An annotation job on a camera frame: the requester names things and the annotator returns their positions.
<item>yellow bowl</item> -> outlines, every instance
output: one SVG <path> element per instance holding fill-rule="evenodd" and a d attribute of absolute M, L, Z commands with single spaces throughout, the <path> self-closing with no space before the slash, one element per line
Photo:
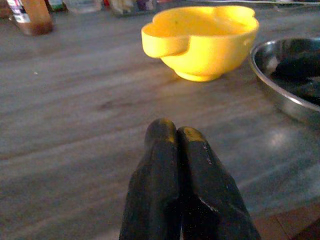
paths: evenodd
<path fill-rule="evenodd" d="M 248 7 L 178 7 L 156 14 L 142 28 L 142 46 L 180 77 L 211 81 L 241 65 L 258 28 Z"/>

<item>wood grain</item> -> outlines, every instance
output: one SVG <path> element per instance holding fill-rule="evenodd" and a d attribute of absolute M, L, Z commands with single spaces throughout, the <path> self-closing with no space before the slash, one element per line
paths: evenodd
<path fill-rule="evenodd" d="M 256 43 L 319 34 L 317 7 L 255 8 Z M 117 239 L 145 130 L 162 117 L 203 132 L 253 215 L 319 199 L 320 130 L 279 111 L 247 61 L 190 82 L 144 54 L 151 15 L 53 18 L 37 37 L 0 20 L 0 239 Z"/>

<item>table surface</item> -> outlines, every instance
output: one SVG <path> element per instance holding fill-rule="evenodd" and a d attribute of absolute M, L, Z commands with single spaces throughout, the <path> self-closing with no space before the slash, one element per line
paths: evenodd
<path fill-rule="evenodd" d="M 319 7 L 253 7 L 256 43 L 319 36 Z M 0 239 L 116 240 L 146 128 L 162 117 L 207 137 L 254 216 L 319 200 L 320 130 L 278 110 L 248 61 L 191 82 L 144 54 L 152 15 L 53 20 L 37 37 L 0 21 Z"/>

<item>metal bowl rim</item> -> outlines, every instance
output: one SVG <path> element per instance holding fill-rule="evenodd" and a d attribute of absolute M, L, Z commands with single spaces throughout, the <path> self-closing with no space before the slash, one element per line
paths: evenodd
<path fill-rule="evenodd" d="M 259 79 L 261 81 L 263 81 L 266 85 L 268 85 L 270 88 L 272 88 L 274 91 L 276 91 L 277 93 L 281 94 L 282 96 L 284 96 L 286 99 L 289 99 L 290 101 L 301 105 L 305 108 L 317 111 L 320 113 L 320 106 L 313 104 L 307 100 L 304 100 L 301 97 L 298 97 L 288 91 L 286 91 L 285 89 L 283 89 L 282 87 L 278 86 L 276 83 L 274 83 L 271 79 L 269 79 L 261 70 L 260 68 L 257 66 L 256 61 L 255 61 L 255 56 L 257 54 L 257 52 L 264 46 L 266 45 L 270 45 L 270 44 L 275 44 L 277 42 L 282 42 L 282 41 L 292 41 L 292 40 L 312 40 L 312 41 L 320 41 L 320 37 L 310 37 L 310 38 L 280 38 L 280 39 L 274 39 L 274 40 L 270 40 L 270 41 L 266 41 L 266 42 L 262 42 L 257 44 L 256 46 L 254 46 L 251 51 L 250 51 L 250 59 L 249 59 L 249 63 L 251 65 L 251 68 L 253 69 L 254 73 L 259 77 Z"/>

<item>brown bottle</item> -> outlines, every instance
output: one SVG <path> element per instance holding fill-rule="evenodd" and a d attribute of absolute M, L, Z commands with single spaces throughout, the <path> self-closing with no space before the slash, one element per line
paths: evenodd
<path fill-rule="evenodd" d="M 47 34 L 53 25 L 45 0 L 7 0 L 14 18 L 26 35 Z"/>

